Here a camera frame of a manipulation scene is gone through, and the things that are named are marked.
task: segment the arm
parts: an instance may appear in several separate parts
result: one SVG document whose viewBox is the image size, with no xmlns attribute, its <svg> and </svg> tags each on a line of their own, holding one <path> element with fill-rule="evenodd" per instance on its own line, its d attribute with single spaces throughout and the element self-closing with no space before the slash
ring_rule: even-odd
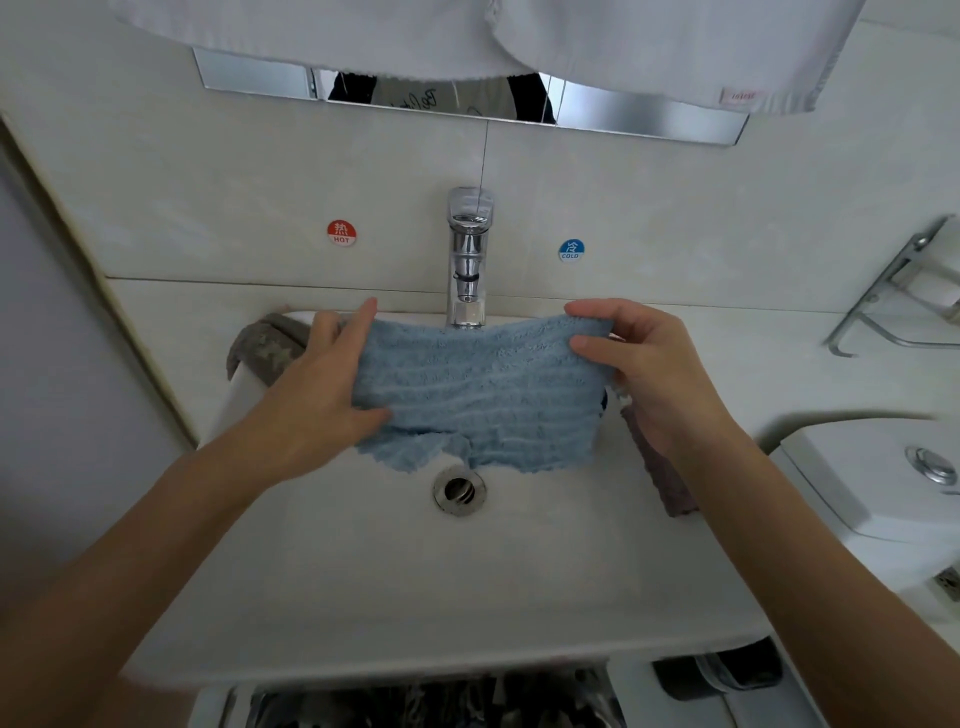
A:
<svg viewBox="0 0 960 728">
<path fill-rule="evenodd" d="M 350 407 L 376 301 L 339 333 L 314 319 L 305 354 L 219 438 L 184 455 L 47 591 L 0 625 L 0 715 L 77 725 L 206 555 L 256 498 L 376 432 Z"/>
<path fill-rule="evenodd" d="M 831 725 L 960 725 L 960 655 L 829 532 L 733 421 L 683 323 L 620 300 L 578 301 L 624 339 L 574 337 L 618 370 L 643 433 L 684 478 Z"/>
</svg>

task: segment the red sticker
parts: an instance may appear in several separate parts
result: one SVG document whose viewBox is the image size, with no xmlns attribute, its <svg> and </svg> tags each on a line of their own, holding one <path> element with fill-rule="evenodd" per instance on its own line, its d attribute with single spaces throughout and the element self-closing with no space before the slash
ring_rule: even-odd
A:
<svg viewBox="0 0 960 728">
<path fill-rule="evenodd" d="M 334 220 L 326 226 L 326 236 L 334 245 L 349 248 L 357 241 L 357 228 L 346 220 Z"/>
</svg>

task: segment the toilet tank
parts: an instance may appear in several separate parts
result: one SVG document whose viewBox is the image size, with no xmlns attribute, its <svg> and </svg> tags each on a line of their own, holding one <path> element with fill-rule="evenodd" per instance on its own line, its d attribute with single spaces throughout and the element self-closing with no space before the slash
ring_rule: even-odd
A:
<svg viewBox="0 0 960 728">
<path fill-rule="evenodd" d="M 798 430 L 771 455 L 840 541 L 894 590 L 960 557 L 960 425 L 867 419 Z"/>
</svg>

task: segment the hand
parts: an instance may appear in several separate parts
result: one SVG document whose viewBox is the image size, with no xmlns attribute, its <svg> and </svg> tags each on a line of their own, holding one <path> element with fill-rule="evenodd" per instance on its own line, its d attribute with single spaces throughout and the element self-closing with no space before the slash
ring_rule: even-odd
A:
<svg viewBox="0 0 960 728">
<path fill-rule="evenodd" d="M 613 334 L 623 341 L 574 336 L 570 348 L 616 367 L 618 380 L 634 398 L 640 428 L 658 452 L 671 458 L 718 429 L 736 428 L 676 316 L 623 299 L 574 301 L 564 310 L 613 320 Z"/>
<path fill-rule="evenodd" d="M 340 330 L 336 313 L 318 311 L 303 356 L 243 420 L 201 452 L 218 451 L 238 478 L 264 490 L 318 469 L 373 435 L 390 410 L 353 409 L 350 397 L 375 315 L 376 299 L 367 299 Z"/>
</svg>

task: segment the person's left hand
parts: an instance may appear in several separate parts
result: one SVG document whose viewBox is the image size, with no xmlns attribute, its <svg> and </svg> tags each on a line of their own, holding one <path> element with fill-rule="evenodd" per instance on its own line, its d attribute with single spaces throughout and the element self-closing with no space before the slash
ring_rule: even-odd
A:
<svg viewBox="0 0 960 728">
<path fill-rule="evenodd" d="M 367 299 L 341 330 L 339 315 L 318 311 L 303 356 L 207 447 L 234 462 L 244 482 L 264 490 L 318 469 L 373 435 L 390 410 L 354 409 L 350 396 L 375 315 L 376 299 Z"/>
</svg>

